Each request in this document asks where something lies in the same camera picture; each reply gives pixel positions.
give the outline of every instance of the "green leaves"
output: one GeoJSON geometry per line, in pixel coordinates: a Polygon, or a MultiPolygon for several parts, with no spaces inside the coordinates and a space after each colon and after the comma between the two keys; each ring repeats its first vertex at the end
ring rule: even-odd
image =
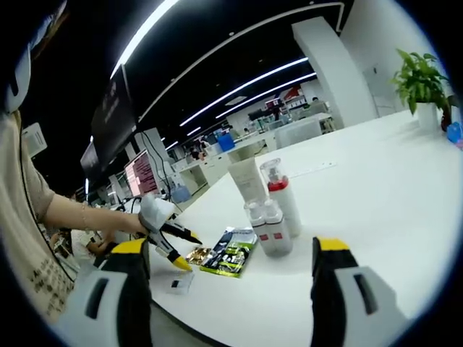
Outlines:
{"type": "Polygon", "coordinates": [[[448,81],[445,76],[434,67],[437,58],[429,53],[419,55],[416,52],[408,54],[397,49],[403,59],[402,67],[394,74],[391,83],[396,85],[402,104],[408,104],[414,113],[417,103],[434,103],[439,108],[447,106],[447,99],[443,93],[442,81],[448,81]]]}

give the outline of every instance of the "desk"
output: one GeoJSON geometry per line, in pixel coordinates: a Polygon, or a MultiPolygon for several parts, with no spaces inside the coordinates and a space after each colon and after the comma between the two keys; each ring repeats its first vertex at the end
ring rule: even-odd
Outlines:
{"type": "MultiPolygon", "coordinates": [[[[257,246],[242,277],[199,271],[190,292],[166,292],[176,270],[151,252],[153,300],[184,324],[228,346],[310,345],[312,237],[339,237],[416,318],[433,299],[459,245],[461,152],[443,134],[427,135],[408,111],[283,148],[305,230],[293,252],[267,258],[257,246]],[[333,165],[325,169],[322,163],[333,165]]],[[[225,227],[248,226],[229,174],[179,217],[213,246],[225,227]]],[[[192,245],[169,237],[186,255],[192,245]]]]}

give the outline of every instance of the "potted plant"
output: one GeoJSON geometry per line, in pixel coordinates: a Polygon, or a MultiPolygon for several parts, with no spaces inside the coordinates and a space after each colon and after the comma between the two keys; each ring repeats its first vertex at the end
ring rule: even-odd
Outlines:
{"type": "Polygon", "coordinates": [[[432,66],[437,58],[429,53],[404,52],[397,49],[404,60],[400,71],[391,80],[396,86],[402,105],[408,104],[412,114],[417,111],[420,127],[428,132],[439,128],[437,108],[447,107],[442,81],[449,81],[432,66]]]}

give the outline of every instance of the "bottle with red label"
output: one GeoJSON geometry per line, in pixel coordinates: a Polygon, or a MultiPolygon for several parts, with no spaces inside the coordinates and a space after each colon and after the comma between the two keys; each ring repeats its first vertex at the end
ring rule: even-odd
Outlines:
{"type": "Polygon", "coordinates": [[[278,203],[275,200],[267,199],[263,207],[267,232],[270,234],[273,245],[275,246],[274,255],[282,256],[291,253],[292,240],[278,203]]]}
{"type": "Polygon", "coordinates": [[[265,162],[260,166],[260,171],[266,181],[270,198],[276,200],[283,211],[289,235],[291,237],[299,236],[302,230],[299,211],[288,176],[281,170],[280,158],[265,162]]]}
{"type": "Polygon", "coordinates": [[[276,251],[276,246],[267,229],[263,207],[257,201],[251,201],[245,205],[245,210],[263,251],[267,255],[272,255],[276,251]]]}

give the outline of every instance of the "white planter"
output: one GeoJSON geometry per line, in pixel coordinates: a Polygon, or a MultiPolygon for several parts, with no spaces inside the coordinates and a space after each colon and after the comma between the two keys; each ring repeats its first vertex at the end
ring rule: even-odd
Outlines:
{"type": "Polygon", "coordinates": [[[417,103],[416,113],[420,128],[425,132],[437,132],[439,130],[437,106],[434,103],[417,103]]]}

